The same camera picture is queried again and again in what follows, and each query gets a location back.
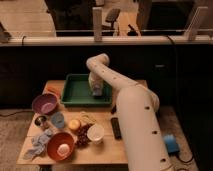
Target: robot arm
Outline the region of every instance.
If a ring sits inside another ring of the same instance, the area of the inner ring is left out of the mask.
[[[100,54],[87,60],[89,83],[102,87],[105,80],[118,93],[117,114],[130,171],[173,171],[155,116],[159,99],[138,82],[109,69],[109,58]]]

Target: plastic cup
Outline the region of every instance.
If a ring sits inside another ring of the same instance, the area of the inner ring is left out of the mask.
[[[87,137],[94,144],[100,144],[104,137],[104,128],[100,124],[94,124],[87,131]]]

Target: chair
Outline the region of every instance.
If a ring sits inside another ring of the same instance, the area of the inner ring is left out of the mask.
[[[93,36],[92,8],[94,0],[45,0],[52,16],[57,36]],[[105,21],[110,26],[102,26],[103,35],[113,35],[120,9],[112,9]]]

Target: wooden table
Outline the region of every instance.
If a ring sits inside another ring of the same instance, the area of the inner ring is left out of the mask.
[[[140,83],[146,85],[146,82],[141,80]],[[59,90],[59,92],[63,91],[64,81],[53,80],[48,81],[43,93],[48,93],[47,86],[54,87]],[[113,101],[112,106],[115,104],[115,97],[117,92],[113,91]],[[122,140],[115,140],[112,132],[112,127],[110,124],[111,117],[116,116],[110,113],[110,107],[71,107],[65,108],[64,105],[59,103],[58,111],[61,111],[64,114],[65,121],[69,121],[73,118],[80,118],[82,114],[85,112],[91,115],[93,118],[97,120],[97,122],[101,123],[105,129],[105,136],[103,139],[103,143],[101,145],[93,145],[89,144],[88,147],[82,149],[75,149],[74,154],[66,161],[62,161],[60,163],[66,164],[127,164],[127,158],[125,154],[125,149]],[[35,118],[39,116],[39,114],[35,114],[30,125],[29,131],[27,133],[26,139],[24,141],[23,147],[21,149],[19,158],[17,160],[17,164],[38,164],[38,165],[54,165],[57,164],[55,161],[50,159],[46,154],[42,157],[36,157],[32,161],[23,160],[24,153],[32,148],[31,138],[35,135],[41,134],[42,131],[40,128],[34,125]],[[160,108],[160,117],[159,123],[161,127],[161,131],[163,135],[173,134],[178,144],[181,148],[181,158],[183,160],[188,160],[191,157],[191,151],[185,139],[185,136],[182,132],[178,119],[175,115],[175,112],[171,106],[165,106]],[[50,124],[50,127],[54,130],[54,132],[59,132],[53,125]],[[64,131],[71,133],[71,131],[66,126]],[[190,171],[196,171],[197,166],[194,161],[190,163],[190,165],[183,165],[180,163],[175,157],[171,157],[171,161],[175,168],[188,168]]]

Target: small object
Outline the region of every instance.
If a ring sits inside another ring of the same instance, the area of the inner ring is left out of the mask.
[[[34,149],[29,149],[29,150],[27,150],[26,153],[24,153],[23,159],[24,160],[32,160],[35,157],[36,157],[35,150]]]
[[[57,106],[57,98],[53,94],[42,94],[37,96],[32,102],[32,109],[35,113],[49,114]]]
[[[52,86],[47,86],[47,91],[54,93],[59,99],[61,98],[61,93],[56,88]]]
[[[115,139],[121,139],[122,137],[118,118],[111,118],[111,125]]]
[[[81,119],[82,119],[82,121],[86,122],[87,124],[95,124],[95,123],[97,123],[95,118],[93,118],[91,115],[83,114],[81,116]]]
[[[112,110],[111,110],[111,114],[114,114],[117,111],[116,105],[113,106]]]
[[[54,113],[51,116],[50,120],[51,120],[52,124],[58,129],[62,129],[65,126],[64,115],[61,112]]]
[[[94,97],[100,97],[102,96],[102,89],[103,89],[103,86],[99,85],[99,84],[96,84],[94,85],[94,87],[92,88],[92,95]]]
[[[38,146],[40,145],[39,143],[39,138],[40,138],[40,135],[36,135],[34,136],[32,139],[31,139],[31,143],[33,146]]]
[[[53,131],[51,129],[46,129],[44,131],[44,133],[48,136],[48,137],[51,137],[53,135]]]
[[[49,140],[50,140],[50,137],[48,137],[46,134],[42,134],[39,138],[39,142],[41,144],[47,144]]]
[[[36,156],[42,154],[44,150],[45,150],[45,146],[42,144],[39,144],[38,146],[34,146],[33,149],[27,150],[27,152],[23,156],[23,159],[33,160]]]
[[[173,135],[166,135],[163,137],[163,140],[169,154],[177,154],[180,152],[179,145]]]
[[[74,139],[72,135],[67,132],[59,132],[53,135],[47,144],[47,154],[55,161],[61,161],[68,158],[72,154],[73,150]]]
[[[82,126],[78,131],[77,131],[77,141],[76,141],[76,146],[79,148],[85,147],[88,142],[90,141],[87,137],[87,131],[88,129],[92,126],[92,124],[86,124]]]
[[[91,126],[87,131],[87,137],[91,140],[94,144],[100,144],[104,137],[104,128],[100,124],[94,124]]]
[[[35,146],[35,147],[33,148],[33,150],[35,150],[35,154],[38,156],[38,155],[40,155],[41,153],[44,152],[44,150],[45,150],[45,145],[40,144],[39,146]]]
[[[71,131],[76,132],[81,127],[81,121],[78,119],[71,119],[68,123],[68,127]]]
[[[40,127],[42,130],[49,128],[49,124],[47,123],[47,118],[45,116],[38,116],[35,119],[35,125]]]
[[[61,144],[59,147],[58,147],[58,150],[57,150],[57,153],[58,155],[60,156],[66,156],[70,151],[70,147],[69,145],[67,144]]]

